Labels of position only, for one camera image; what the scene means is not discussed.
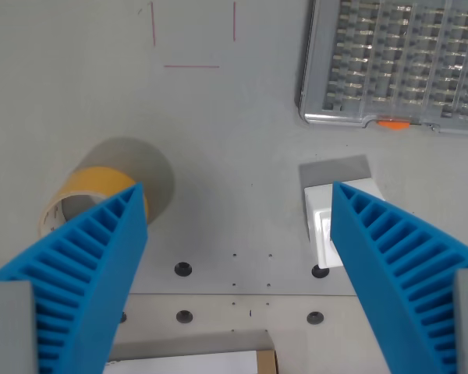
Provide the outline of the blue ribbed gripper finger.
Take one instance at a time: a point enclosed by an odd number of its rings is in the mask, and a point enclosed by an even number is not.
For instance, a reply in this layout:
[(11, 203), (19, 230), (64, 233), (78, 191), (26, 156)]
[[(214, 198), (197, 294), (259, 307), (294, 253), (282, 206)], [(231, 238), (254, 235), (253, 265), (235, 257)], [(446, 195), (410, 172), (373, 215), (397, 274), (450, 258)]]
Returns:
[(453, 286), (468, 246), (342, 182), (331, 201), (331, 239), (390, 372), (456, 373)]
[(101, 373), (147, 243), (140, 183), (93, 206), (0, 269), (33, 291), (39, 373)]

